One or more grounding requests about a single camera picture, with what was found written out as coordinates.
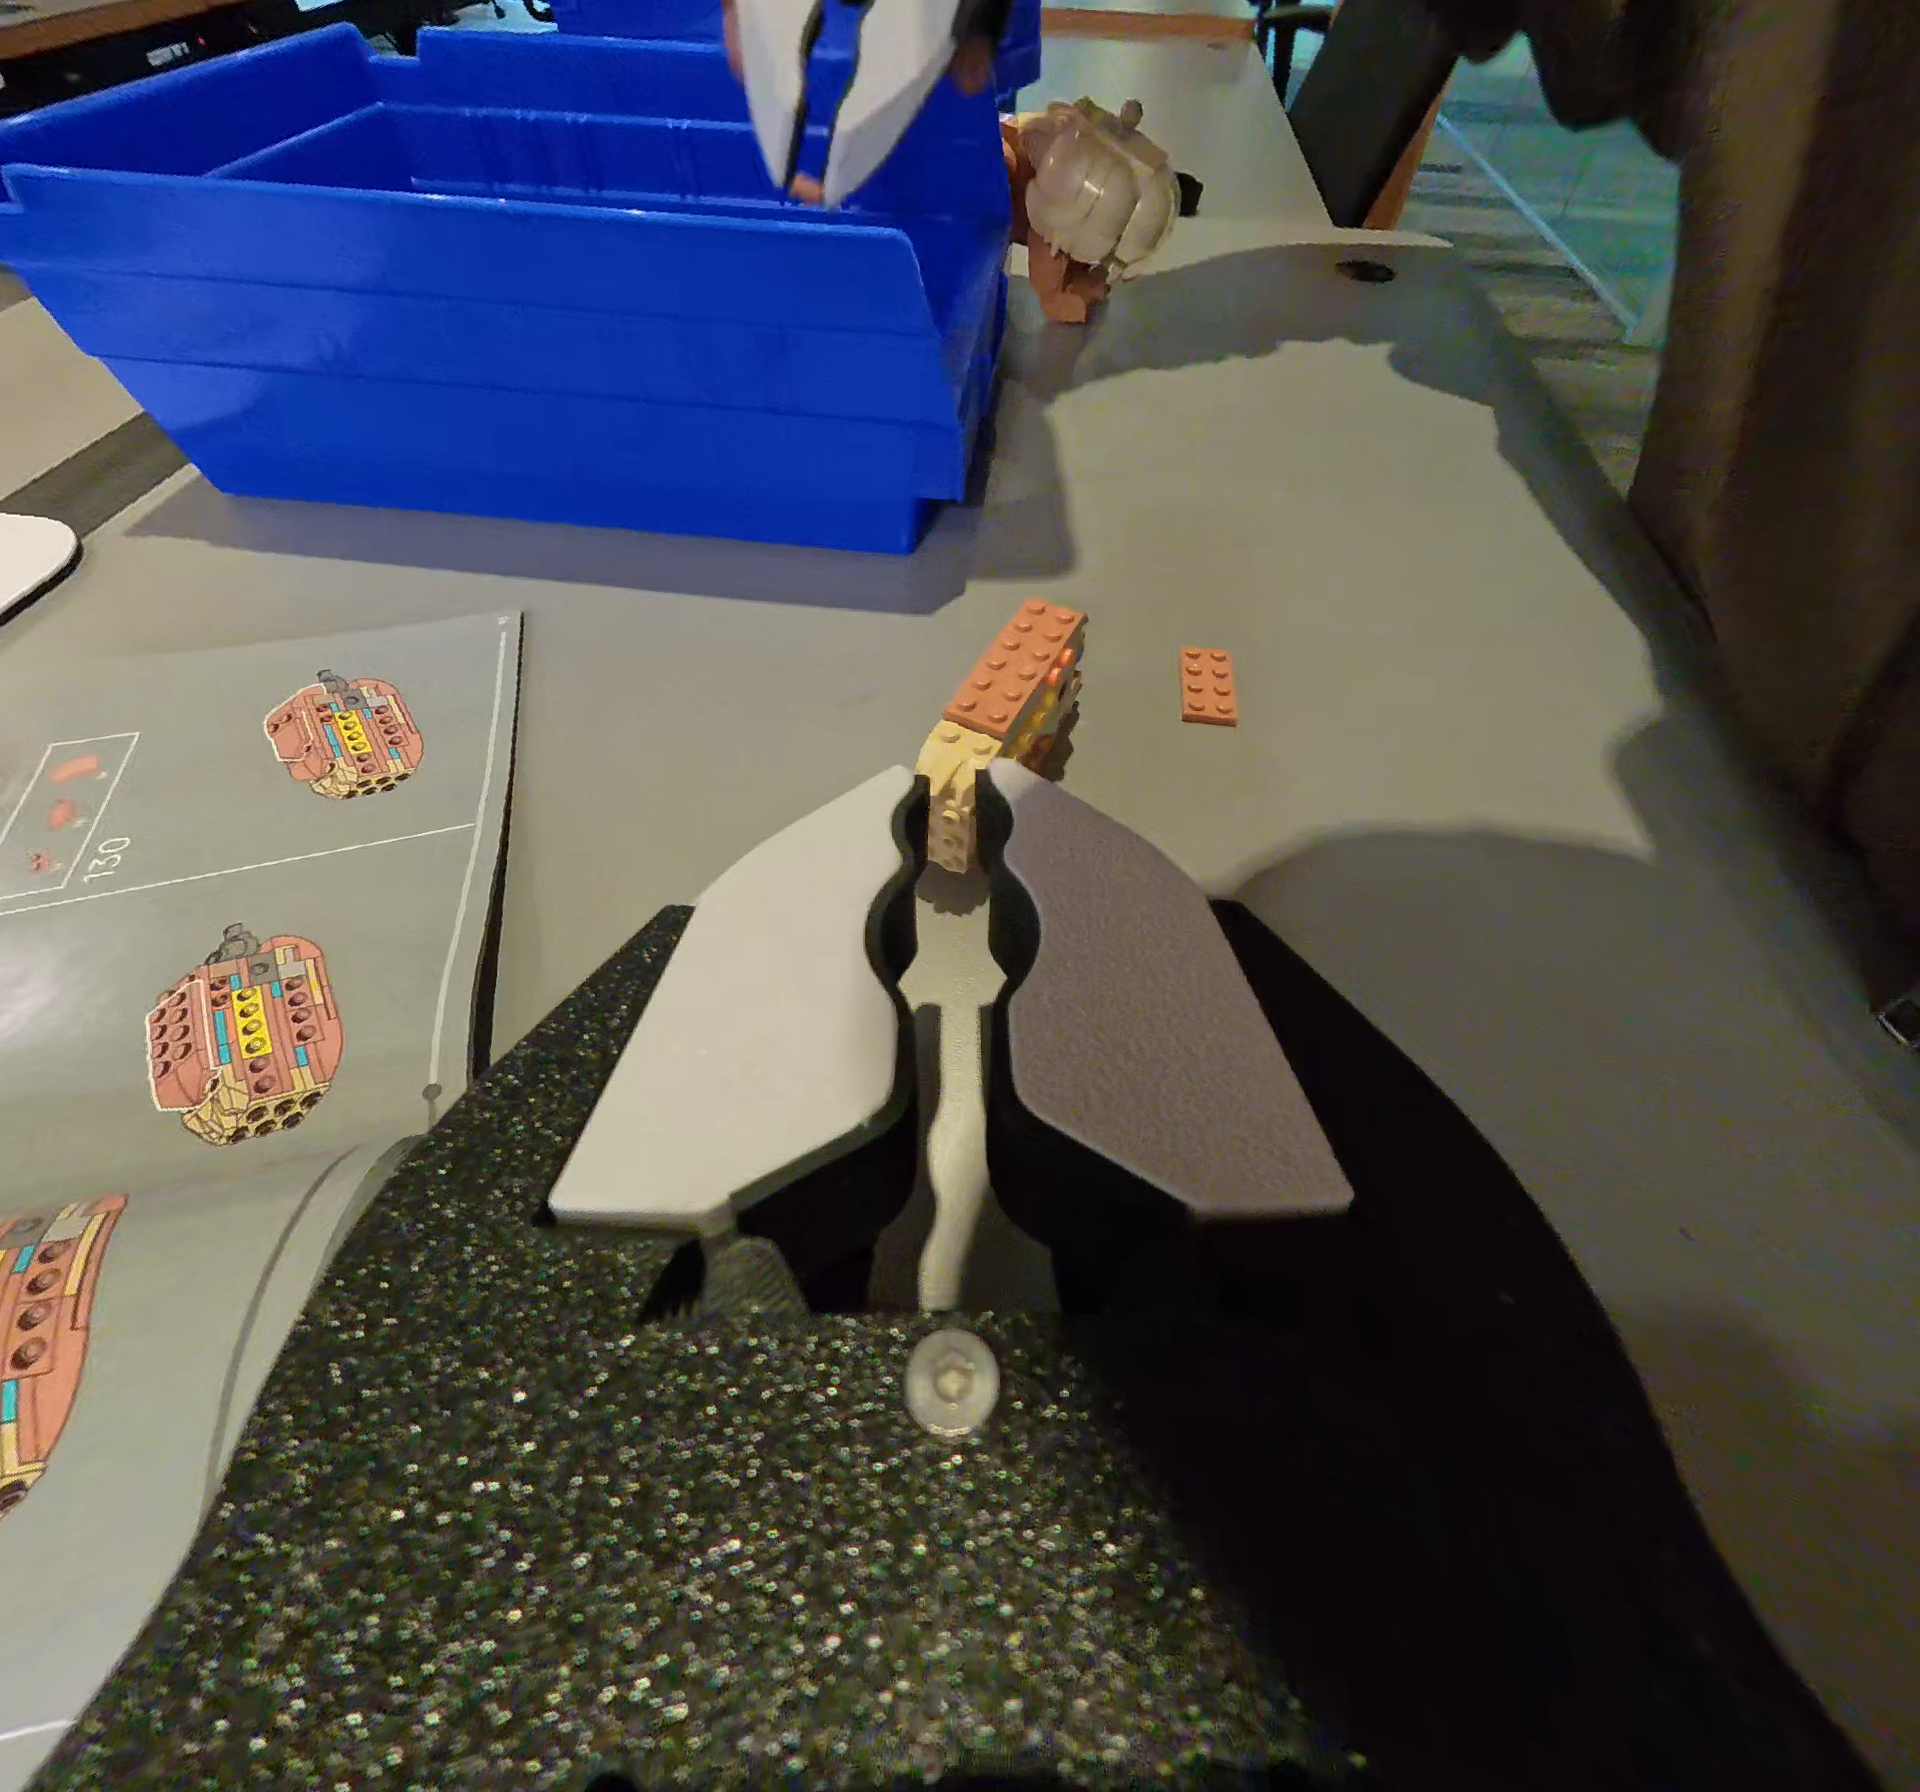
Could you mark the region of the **dark desk side panel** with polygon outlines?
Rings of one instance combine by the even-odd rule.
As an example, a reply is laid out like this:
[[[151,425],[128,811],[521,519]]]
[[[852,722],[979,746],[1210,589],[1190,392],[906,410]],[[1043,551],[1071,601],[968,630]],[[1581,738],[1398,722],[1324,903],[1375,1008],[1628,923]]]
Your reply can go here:
[[[1288,104],[1288,123],[1332,224],[1371,223],[1459,57],[1451,28],[1408,0],[1340,0]]]

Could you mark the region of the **brown tan toy brick assembly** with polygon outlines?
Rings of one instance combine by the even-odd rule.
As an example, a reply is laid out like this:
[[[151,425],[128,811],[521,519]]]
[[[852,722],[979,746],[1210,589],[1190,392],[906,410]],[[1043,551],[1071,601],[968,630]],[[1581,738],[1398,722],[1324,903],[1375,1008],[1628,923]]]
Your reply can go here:
[[[1057,773],[1078,716],[1089,614],[1027,601],[959,684],[916,757],[930,789],[927,861],[966,873],[976,781],[995,761]]]

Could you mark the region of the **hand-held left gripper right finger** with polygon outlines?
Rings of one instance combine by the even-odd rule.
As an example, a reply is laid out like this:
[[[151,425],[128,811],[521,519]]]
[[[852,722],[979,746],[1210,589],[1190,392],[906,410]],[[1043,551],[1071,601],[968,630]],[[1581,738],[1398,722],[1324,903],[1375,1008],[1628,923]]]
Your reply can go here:
[[[1010,759],[980,781],[995,1191],[1024,1228],[1242,1226],[1355,1202],[1208,893]]]

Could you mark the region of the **black office chair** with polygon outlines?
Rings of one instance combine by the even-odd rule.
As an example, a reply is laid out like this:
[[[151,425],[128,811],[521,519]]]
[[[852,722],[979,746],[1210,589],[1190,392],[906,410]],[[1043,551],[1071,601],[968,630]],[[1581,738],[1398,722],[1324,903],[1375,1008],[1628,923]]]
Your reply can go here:
[[[1336,0],[1247,0],[1254,7],[1252,37],[1272,77],[1282,104],[1293,96],[1294,51],[1299,39],[1325,37]]]

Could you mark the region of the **toy brick instruction booklet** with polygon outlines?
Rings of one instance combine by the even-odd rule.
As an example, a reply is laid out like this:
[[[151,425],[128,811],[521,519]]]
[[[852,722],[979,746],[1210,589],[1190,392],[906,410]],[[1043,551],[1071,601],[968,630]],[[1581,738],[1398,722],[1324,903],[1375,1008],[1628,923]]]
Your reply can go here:
[[[485,1067],[517,614],[5,681],[5,1788]]]

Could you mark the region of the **tan toy brick model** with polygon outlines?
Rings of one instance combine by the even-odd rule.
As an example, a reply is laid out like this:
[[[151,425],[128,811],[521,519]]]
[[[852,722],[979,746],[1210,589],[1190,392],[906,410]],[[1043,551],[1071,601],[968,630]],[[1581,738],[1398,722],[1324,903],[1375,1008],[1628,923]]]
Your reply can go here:
[[[1139,130],[1141,105],[1052,102],[997,120],[1012,243],[1047,319],[1087,325],[1196,214],[1202,182]]]

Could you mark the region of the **blue plastic parts bin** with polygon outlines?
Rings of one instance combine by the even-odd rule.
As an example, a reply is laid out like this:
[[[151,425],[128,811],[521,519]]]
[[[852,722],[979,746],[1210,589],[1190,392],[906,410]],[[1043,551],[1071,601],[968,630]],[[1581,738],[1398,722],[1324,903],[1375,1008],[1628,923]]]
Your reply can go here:
[[[307,30],[5,123],[5,265],[231,495],[910,553],[1005,321],[991,96],[838,211],[714,45]]]

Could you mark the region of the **person's brown jacket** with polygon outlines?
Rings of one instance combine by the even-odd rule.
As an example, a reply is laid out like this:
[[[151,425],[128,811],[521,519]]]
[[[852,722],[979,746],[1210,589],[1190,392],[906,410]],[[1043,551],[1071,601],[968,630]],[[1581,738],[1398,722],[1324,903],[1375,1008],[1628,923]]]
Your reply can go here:
[[[1915,224],[1880,118],[1732,110],[1689,159],[1634,508],[1756,761],[1856,869],[1877,1000],[1915,977]]]

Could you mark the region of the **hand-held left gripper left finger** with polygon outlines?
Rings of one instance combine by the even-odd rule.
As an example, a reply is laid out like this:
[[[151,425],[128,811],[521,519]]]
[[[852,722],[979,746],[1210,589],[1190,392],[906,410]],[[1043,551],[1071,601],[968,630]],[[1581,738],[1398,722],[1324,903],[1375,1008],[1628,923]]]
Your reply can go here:
[[[924,781],[881,767],[695,899],[547,1206],[710,1232],[893,1131],[918,1097]]]

